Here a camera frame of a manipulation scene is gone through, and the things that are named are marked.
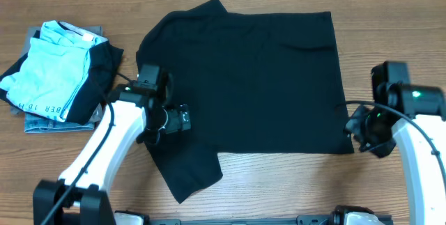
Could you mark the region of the black t-shirt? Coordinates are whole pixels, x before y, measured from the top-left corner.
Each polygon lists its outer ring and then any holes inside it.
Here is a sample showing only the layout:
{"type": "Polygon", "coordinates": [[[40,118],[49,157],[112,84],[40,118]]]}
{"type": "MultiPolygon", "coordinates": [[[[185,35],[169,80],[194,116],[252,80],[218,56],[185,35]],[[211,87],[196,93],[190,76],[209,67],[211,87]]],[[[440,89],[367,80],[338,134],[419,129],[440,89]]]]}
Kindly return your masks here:
{"type": "Polygon", "coordinates": [[[165,16],[137,65],[174,79],[192,126],[149,152],[177,202],[222,178],[219,153],[353,152],[329,12],[243,15],[220,0],[165,16]]]}

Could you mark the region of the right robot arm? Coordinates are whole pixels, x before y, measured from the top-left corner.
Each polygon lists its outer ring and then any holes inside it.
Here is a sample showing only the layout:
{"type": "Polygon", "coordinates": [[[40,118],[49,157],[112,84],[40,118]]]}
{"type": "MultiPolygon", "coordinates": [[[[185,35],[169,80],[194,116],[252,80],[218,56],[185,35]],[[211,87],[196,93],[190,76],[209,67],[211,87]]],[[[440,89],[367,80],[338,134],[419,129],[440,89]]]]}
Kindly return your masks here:
{"type": "Polygon", "coordinates": [[[376,157],[399,149],[410,224],[445,223],[445,96],[414,85],[406,63],[371,69],[373,101],[358,100],[344,132],[376,157]]]}

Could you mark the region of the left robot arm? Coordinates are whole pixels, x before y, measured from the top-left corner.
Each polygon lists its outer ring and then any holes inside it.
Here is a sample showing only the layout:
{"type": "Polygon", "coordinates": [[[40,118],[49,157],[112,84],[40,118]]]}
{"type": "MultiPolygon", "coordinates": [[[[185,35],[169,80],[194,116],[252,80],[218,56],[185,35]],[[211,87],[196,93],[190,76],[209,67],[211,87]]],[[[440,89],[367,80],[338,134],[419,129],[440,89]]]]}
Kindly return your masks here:
{"type": "Polygon", "coordinates": [[[172,74],[152,64],[142,65],[136,80],[118,85],[76,160],[58,180],[38,183],[34,224],[149,224],[148,215],[112,210],[108,194],[133,143],[150,148],[191,128],[188,106],[169,103],[173,87],[172,74]]]}

